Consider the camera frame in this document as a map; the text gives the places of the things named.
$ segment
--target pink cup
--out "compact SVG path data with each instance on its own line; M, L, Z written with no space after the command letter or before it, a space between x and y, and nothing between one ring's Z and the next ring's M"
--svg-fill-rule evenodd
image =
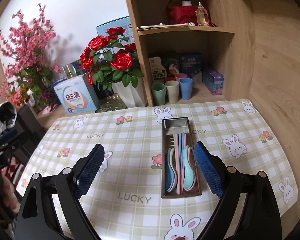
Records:
M180 74L176 74L176 75L175 75L175 80L178 81L178 82L180 82L181 79L187 78L187 77L188 77L187 74L182 74L182 73L180 73Z

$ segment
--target white cloth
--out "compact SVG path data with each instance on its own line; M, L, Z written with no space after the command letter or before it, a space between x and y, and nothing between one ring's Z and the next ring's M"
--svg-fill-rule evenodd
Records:
M1 133L2 133L4 130L6 130L7 128L12 128L12 127L14 127L14 125L15 125L15 123L16 123L16 119L17 119L17 110L16 110L16 108L13 106L13 104L11 104L10 102L6 101L6 102L0 104L0 108L1 108L2 106L6 106L6 104L9 104L9 108L10 108L9 110L12 111L12 112L14 113L14 118L10 119L10 120L7 121L7 122L5 122L5 121L2 122L2 121L0 120L0 135L1 135Z

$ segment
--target metal screw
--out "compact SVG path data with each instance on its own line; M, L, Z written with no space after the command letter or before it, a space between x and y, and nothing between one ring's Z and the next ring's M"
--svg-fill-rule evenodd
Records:
M234 167L232 167L232 166L229 166L228 167L228 172L230 172L230 173L235 173L237 170L234 168Z
M262 177L262 178L266 178L266 177L267 177L267 174L266 174L264 171L260 171L260 172L259 172L259 175L260 175L260 177Z
M34 173L33 175L32 175L32 179L37 179L39 177L39 173Z
M62 173L63 173L64 175L69 174L70 172L71 172L71 169L70 169L70 168L65 168L65 169L63 169L63 171L62 171Z

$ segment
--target tablecloth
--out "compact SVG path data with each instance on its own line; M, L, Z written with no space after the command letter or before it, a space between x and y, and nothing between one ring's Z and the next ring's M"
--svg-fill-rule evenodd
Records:
M106 160L87 195L80 199L102 239L171 239L181 230L196 239L215 209L218 198L203 180L201 196L162 199L162 119L189 117L194 141L242 173L265 171L280 214L296 201L295 178L275 134L248 99L189 105L170 105L64 117L55 121L30 158L17 190L23 195L32 174L58 174L87 156L96 143ZM243 150L235 152L240 142ZM57 215L70 234L58 198ZM227 235L234 232L244 203L240 198Z

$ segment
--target white flower pot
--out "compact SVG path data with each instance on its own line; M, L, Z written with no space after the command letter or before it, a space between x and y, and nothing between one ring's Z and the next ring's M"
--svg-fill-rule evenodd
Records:
M122 82L112 83L113 92L118 94L128 108L146 106L146 98L142 78L139 78L137 88L134 88L130 83L126 88Z

